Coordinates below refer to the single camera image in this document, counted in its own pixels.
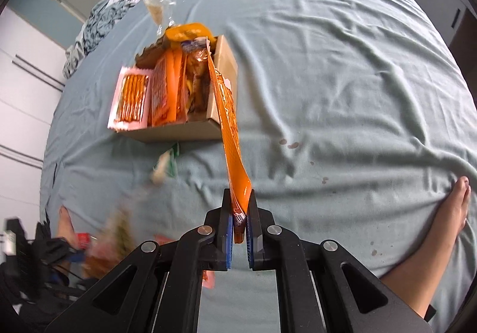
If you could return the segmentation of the brown cardboard box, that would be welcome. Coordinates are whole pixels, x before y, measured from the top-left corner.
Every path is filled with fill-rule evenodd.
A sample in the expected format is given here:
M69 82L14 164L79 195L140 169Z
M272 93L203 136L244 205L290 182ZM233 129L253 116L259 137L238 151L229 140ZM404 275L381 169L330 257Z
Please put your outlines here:
M226 86L232 91L234 108L237 108L239 67L230 48L226 36L219 35L213 54L215 68L223 75ZM168 124L161 127L147 127L139 130L119 130L118 134L135 139L142 143L152 144L172 141L221 140L222 133L218 108L213 94L209 92L207 112L202 115L190 116L185 123Z

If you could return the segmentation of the black red clear snack bag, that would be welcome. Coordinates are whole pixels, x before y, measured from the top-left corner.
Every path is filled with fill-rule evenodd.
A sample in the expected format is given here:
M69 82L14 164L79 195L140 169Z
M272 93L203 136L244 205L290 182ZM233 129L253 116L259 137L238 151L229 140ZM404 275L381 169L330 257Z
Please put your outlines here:
M130 215L131 211L124 206L110 214L100 234L86 249L82 264L85 278L101 279L136 248Z

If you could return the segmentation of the person's right foot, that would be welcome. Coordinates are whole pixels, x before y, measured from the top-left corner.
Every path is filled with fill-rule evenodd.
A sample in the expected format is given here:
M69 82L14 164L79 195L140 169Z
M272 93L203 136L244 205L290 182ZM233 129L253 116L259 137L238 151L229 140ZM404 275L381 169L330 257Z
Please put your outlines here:
M471 187L459 177L440 204L422 244L407 259L381 277L417 315L424 317L450 262L459 233L467 222Z

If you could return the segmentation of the large pink spicy-stick pack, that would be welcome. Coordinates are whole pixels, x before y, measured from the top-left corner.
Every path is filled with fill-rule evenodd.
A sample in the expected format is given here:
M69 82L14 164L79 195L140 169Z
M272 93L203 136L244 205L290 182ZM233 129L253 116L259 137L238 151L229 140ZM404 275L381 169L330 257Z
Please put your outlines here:
M111 103L108 129L133 131L148 127L150 112L150 69L122 67Z

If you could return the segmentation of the yellow orange snack bag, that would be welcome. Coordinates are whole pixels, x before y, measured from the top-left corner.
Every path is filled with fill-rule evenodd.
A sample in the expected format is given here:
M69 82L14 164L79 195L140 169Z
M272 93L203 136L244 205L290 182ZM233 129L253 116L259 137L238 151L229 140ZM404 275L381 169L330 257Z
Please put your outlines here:
M183 83L179 95L184 98L187 114L205 113L210 85L206 43L215 47L217 39L199 22L169 27L165 36L169 47L178 48L182 54L179 80Z

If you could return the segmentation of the orange bordered snack pack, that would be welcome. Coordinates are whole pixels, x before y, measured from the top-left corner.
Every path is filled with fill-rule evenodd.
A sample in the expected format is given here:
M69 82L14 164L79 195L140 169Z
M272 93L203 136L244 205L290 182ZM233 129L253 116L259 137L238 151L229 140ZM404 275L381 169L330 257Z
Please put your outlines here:
M220 119L222 143L230 186L234 243L243 243L252 184L241 157L239 130L232 91L226 86L225 78L215 67L210 41L207 39L205 44L210 80Z

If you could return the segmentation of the clear plastic bag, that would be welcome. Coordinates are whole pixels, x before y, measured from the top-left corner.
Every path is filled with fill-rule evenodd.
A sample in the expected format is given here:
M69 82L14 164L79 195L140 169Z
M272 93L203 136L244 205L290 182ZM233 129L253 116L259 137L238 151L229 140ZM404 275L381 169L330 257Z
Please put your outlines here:
M157 26L157 36L161 37L167 28L175 25L173 13L176 2L173 0L143 0L150 16Z

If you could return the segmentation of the green white snack packet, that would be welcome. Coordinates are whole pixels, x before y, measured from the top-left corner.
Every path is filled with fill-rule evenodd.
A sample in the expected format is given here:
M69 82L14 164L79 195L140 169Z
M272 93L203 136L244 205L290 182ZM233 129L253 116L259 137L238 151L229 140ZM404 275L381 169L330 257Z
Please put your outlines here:
M175 178L178 168L176 158L179 156L179 144L175 143L169 150L159 156L150 174L154 185L161 185L167 178Z

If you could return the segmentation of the patterned blanket pile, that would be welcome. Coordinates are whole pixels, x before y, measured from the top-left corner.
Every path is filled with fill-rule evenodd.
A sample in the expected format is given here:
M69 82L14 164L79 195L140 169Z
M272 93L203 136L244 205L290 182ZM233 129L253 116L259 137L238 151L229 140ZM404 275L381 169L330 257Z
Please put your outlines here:
M72 77L84 59L93 52L114 26L141 0L100 0L83 23L74 43L66 49L62 74Z

